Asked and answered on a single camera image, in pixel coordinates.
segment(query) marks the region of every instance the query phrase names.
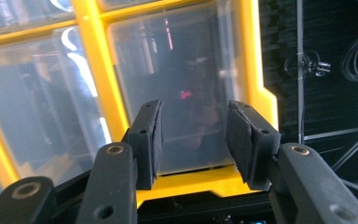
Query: yellow frame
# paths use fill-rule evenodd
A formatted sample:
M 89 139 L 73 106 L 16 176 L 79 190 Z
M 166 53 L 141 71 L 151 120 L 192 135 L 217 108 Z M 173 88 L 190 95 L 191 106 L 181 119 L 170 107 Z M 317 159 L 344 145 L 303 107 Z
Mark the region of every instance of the yellow frame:
M 48 35 L 54 29 L 78 25 L 83 45 L 88 56 L 89 67 L 100 97 L 100 107 L 106 118 L 108 129 L 115 141 L 121 140 L 129 127 L 128 118 L 119 91 L 116 74 L 113 70 L 115 55 L 109 51 L 106 37 L 107 25 L 137 15 L 152 13 L 162 9 L 190 6 L 208 0 L 161 0 L 135 7 L 103 12 L 96 1 L 72 0 L 76 14 L 75 21 L 65 21 L 25 30 L 8 35 L 0 35 L 0 45 L 36 36 Z M 243 64 L 246 74 L 239 82 L 246 87 L 242 99 L 252 105 L 278 128 L 277 102 L 275 96 L 263 85 L 259 15 L 257 0 L 238 0 L 239 46 L 242 55 L 237 63 Z M 4 188 L 19 179 L 19 175 L 7 145 L 0 135 L 0 184 Z M 212 191 L 221 197 L 252 192 L 242 183 L 241 176 L 234 166 L 184 175 L 161 176 L 150 191 L 138 190 L 138 205 L 143 201 L 194 192 Z

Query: yellow plastic organizer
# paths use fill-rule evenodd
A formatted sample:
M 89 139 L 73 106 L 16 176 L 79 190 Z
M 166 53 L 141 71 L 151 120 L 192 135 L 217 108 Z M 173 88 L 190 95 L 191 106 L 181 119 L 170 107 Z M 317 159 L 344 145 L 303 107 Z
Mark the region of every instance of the yellow plastic organizer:
M 234 73 L 236 100 L 252 105 L 273 127 L 278 128 L 276 97 L 263 84 L 257 0 L 160 0 L 143 1 L 141 5 L 129 0 L 117 6 L 112 5 L 115 1 L 111 0 L 106 3 L 109 6 L 107 8 L 101 2 L 104 1 L 72 0 L 76 17 L 74 20 L 69 16 L 65 17 L 66 20 L 52 20 L 50 23 L 41 23 L 41 26 L 26 27 L 8 34 L 0 33 L 0 46 L 43 39 L 58 29 L 76 26 L 98 92 L 101 113 L 112 139 L 120 141 L 131 124 L 131 116 L 126 106 L 126 87 L 121 86 L 120 69 L 115 68 L 116 65 L 120 67 L 120 52 L 113 43 L 117 33 L 111 32 L 112 26 L 145 15 L 186 10 L 202 4 L 216 5 L 219 7 L 219 15 L 227 16 L 232 27 L 235 27 L 231 30 L 235 33 L 229 34 L 235 41 L 228 40 L 228 43 L 235 49 L 235 53 L 231 52 L 229 66 Z M 0 128 L 2 188 L 25 177 L 17 170 L 10 151 L 7 138 Z M 198 172 L 162 175 L 152 190 L 137 191 L 138 205 L 147 200 L 202 191 L 211 191 L 221 197 L 252 192 L 242 183 L 240 174 L 231 164 Z

